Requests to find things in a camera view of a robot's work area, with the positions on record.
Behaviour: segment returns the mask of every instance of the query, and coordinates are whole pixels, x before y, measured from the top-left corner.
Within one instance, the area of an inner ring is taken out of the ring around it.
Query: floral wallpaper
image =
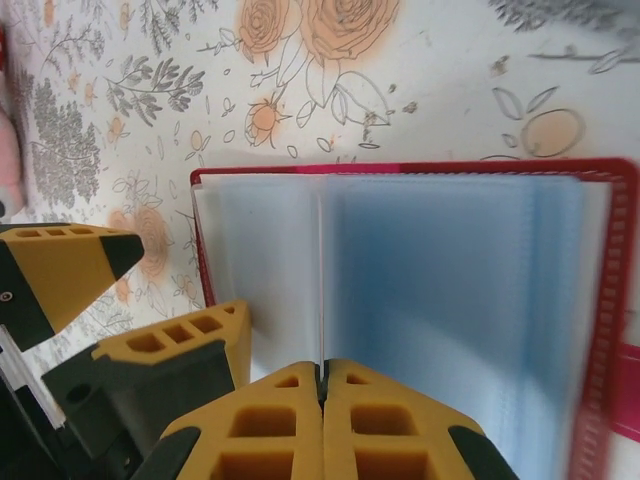
[[[3,2],[28,196],[14,221],[130,228],[146,249],[30,361],[46,370],[96,339],[202,307],[195,168],[640,157],[640,24],[624,6]]]

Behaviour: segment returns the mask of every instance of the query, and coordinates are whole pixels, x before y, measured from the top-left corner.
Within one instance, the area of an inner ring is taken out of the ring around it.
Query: black plastic part
[[[53,337],[54,331],[31,287],[22,274],[5,241],[0,239],[0,295],[9,292],[11,298],[0,301],[0,325],[5,325],[21,351]]]
[[[475,480],[518,480],[487,437],[462,426],[449,427],[449,435]]]
[[[49,423],[47,415],[40,407],[38,400],[33,396],[29,387],[24,385],[14,392],[16,400],[26,416],[29,418],[31,427],[39,438],[46,438],[54,433],[54,429]]]
[[[0,225],[0,235],[15,228],[68,227],[70,223],[8,223]]]
[[[111,235],[100,237],[102,248],[116,280],[127,273],[144,255],[138,235]]]
[[[0,479],[64,479],[4,378],[0,379],[0,425]]]
[[[176,480],[200,437],[200,429],[187,427],[161,439],[132,480]]]
[[[68,425],[47,439],[53,458],[71,480],[128,480],[142,464],[131,437],[124,432],[98,458],[90,458]]]
[[[320,365],[316,364],[316,385],[318,386],[318,403],[324,416],[324,402],[327,401],[327,395],[329,390],[329,360],[324,361],[324,376],[320,378]]]
[[[169,423],[234,390],[222,340],[153,366],[93,360],[95,348],[42,377],[92,459],[125,432],[145,458]]]

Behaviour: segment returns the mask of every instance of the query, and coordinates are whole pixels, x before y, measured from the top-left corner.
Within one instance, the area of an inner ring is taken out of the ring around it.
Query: pink object
[[[0,107],[0,218],[11,217],[24,207],[21,177],[18,137]]]
[[[620,358],[620,392],[613,429],[640,442],[640,347],[624,345]]]

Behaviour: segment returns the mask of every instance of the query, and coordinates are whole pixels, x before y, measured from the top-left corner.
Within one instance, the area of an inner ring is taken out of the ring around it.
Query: photo album
[[[214,168],[191,183],[206,301],[249,303],[252,380],[349,358],[472,417],[523,480],[603,478],[633,417],[631,162]]]

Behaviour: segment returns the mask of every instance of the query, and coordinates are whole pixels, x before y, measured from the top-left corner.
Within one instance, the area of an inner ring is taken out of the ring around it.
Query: black screw hole
[[[67,401],[69,403],[80,403],[85,400],[91,393],[91,386],[86,383],[76,385],[69,393],[67,393]]]

